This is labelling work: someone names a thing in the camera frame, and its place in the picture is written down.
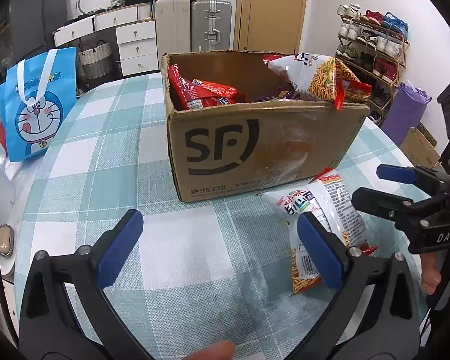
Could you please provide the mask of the right hand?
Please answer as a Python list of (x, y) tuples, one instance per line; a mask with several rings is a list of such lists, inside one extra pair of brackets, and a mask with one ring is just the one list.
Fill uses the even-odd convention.
[(422, 267), (422, 288), (427, 295), (433, 295), (439, 283), (441, 283), (441, 274), (436, 268), (437, 255), (435, 253), (422, 253), (420, 261)]

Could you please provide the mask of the left hand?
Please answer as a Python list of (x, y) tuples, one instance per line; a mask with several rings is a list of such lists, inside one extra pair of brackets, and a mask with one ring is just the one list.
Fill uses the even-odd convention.
[(231, 360), (236, 351), (230, 340), (221, 340), (204, 349), (190, 353), (183, 360)]

